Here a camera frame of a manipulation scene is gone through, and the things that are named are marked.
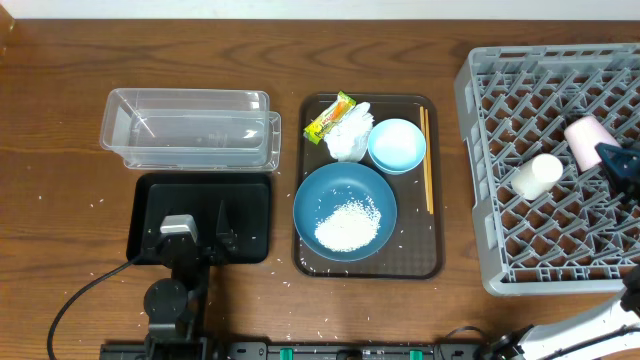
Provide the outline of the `white cup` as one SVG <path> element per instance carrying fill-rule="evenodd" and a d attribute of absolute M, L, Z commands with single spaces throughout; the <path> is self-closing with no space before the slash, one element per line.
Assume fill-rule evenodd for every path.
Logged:
<path fill-rule="evenodd" d="M 563 171 L 563 164 L 556 156 L 540 154 L 518 168 L 511 186 L 524 199 L 535 200 L 560 180 Z"/>

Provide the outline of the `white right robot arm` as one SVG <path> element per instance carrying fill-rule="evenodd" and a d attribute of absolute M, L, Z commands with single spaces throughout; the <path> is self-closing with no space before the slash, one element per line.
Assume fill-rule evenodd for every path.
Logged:
<path fill-rule="evenodd" d="M 568 320 L 528 326 L 475 353 L 477 359 L 596 359 L 639 347 L 639 268 L 609 301 Z"/>

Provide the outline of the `pink cup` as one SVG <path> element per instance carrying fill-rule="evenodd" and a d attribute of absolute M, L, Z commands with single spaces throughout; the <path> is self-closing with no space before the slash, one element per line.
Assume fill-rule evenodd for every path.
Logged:
<path fill-rule="evenodd" d="M 601 163 L 601 157 L 595 149 L 598 144 L 621 147 L 593 116 L 585 116 L 571 123 L 564 130 L 564 137 L 581 172 L 586 172 Z"/>

